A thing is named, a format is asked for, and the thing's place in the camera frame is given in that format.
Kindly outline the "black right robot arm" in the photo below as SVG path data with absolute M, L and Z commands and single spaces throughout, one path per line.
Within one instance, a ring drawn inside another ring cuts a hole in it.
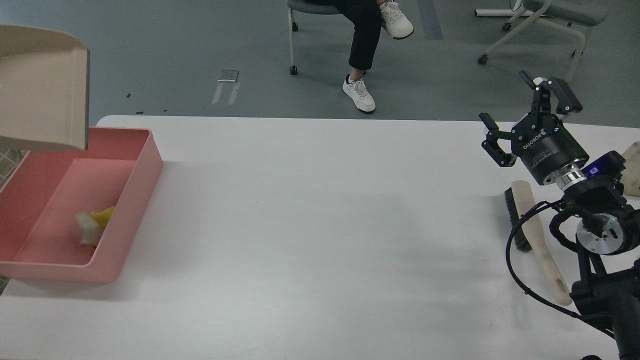
M 602 256 L 616 256 L 639 246 L 639 211 L 624 198 L 623 171 L 626 160 L 610 151 L 589 162 L 589 155 L 564 127 L 561 116 L 580 112 L 583 107 L 567 82 L 552 77 L 531 79 L 519 75 L 534 95 L 531 109 L 510 131 L 502 131 L 487 112 L 479 115 L 487 129 L 482 148 L 500 167 L 521 160 L 538 185 L 557 185 L 562 198 L 555 202 L 529 204 L 515 186 L 505 192 L 511 230 L 505 249 L 510 275 L 521 289 L 540 303 L 558 310 L 608 335 L 618 348 L 621 360 L 639 358 L 639 262 L 632 267 L 608 272 Z M 511 245 L 535 251 L 551 271 L 551 284 L 563 287 L 560 274 L 537 233 L 525 224 L 541 211 L 551 208 L 556 215 L 549 230 L 563 247 L 576 253 L 580 278 L 567 297 L 577 312 L 560 307 L 539 296 L 518 278 L 511 265 Z

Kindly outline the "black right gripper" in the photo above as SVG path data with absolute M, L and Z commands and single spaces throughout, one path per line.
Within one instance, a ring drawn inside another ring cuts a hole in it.
M 487 129 L 482 148 L 499 167 L 514 166 L 519 157 L 538 185 L 549 185 L 552 173 L 576 164 L 583 167 L 589 155 L 563 125 L 563 119 L 583 111 L 583 105 L 564 79 L 536 77 L 526 71 L 519 77 L 534 91 L 531 110 L 510 132 L 499 129 L 488 112 L 478 118 Z M 506 153 L 498 140 L 512 141 Z

